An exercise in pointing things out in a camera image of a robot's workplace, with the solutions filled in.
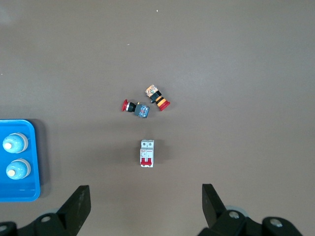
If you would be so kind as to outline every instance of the blue plastic tray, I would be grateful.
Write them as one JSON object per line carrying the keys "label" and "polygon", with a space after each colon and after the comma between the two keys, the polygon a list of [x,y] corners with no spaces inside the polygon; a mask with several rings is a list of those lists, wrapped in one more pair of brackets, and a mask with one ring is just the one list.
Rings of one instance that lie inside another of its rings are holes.
{"label": "blue plastic tray", "polygon": [[[2,141],[12,133],[24,134],[28,148],[18,154],[11,154],[2,147]],[[23,158],[31,165],[31,173],[19,180],[6,175],[6,167],[14,160]],[[39,172],[37,162],[34,126],[24,119],[0,119],[0,202],[31,202],[40,194]]]}

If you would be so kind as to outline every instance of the white bottle cap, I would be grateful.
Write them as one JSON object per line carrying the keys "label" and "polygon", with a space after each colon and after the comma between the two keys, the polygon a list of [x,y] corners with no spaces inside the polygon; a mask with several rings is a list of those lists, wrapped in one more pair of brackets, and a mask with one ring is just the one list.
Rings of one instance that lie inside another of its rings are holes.
{"label": "white bottle cap", "polygon": [[11,149],[12,148],[12,144],[11,143],[6,143],[6,144],[4,144],[4,148],[5,149]]}
{"label": "white bottle cap", "polygon": [[15,171],[14,170],[9,170],[8,171],[8,176],[15,176]]}

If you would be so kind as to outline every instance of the screw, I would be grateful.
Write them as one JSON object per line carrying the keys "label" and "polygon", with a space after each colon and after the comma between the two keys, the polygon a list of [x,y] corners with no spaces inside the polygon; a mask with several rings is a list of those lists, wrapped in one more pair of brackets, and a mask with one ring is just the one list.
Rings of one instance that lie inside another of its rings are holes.
{"label": "screw", "polygon": [[47,222],[47,221],[50,221],[51,217],[48,215],[48,216],[45,216],[43,217],[40,222],[44,223],[44,222]]}
{"label": "screw", "polygon": [[240,218],[239,214],[238,214],[237,212],[235,212],[235,211],[231,211],[231,212],[229,213],[229,216],[230,216],[231,218],[233,218],[233,219],[238,219],[238,218]]}
{"label": "screw", "polygon": [[0,232],[5,231],[8,227],[6,225],[0,226]]}
{"label": "screw", "polygon": [[282,223],[280,222],[280,220],[277,220],[275,218],[271,219],[270,220],[270,223],[273,225],[273,226],[276,226],[278,228],[282,227]]}

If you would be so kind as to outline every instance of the white circuit breaker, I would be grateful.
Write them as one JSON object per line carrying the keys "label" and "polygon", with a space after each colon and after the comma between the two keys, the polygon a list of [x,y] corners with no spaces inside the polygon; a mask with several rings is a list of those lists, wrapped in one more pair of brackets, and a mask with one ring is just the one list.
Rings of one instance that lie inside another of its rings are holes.
{"label": "white circuit breaker", "polygon": [[140,166],[153,167],[154,159],[154,140],[144,139],[141,141]]}

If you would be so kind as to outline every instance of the blue bottle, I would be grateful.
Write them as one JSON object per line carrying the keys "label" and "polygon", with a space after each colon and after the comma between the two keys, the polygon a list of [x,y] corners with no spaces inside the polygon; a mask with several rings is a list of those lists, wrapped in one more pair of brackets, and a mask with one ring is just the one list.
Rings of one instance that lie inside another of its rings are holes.
{"label": "blue bottle", "polygon": [[14,133],[7,136],[2,146],[9,153],[20,153],[28,148],[29,142],[27,137],[21,133]]}
{"label": "blue bottle", "polygon": [[6,175],[14,180],[23,179],[31,173],[31,166],[27,160],[17,159],[6,168]]}

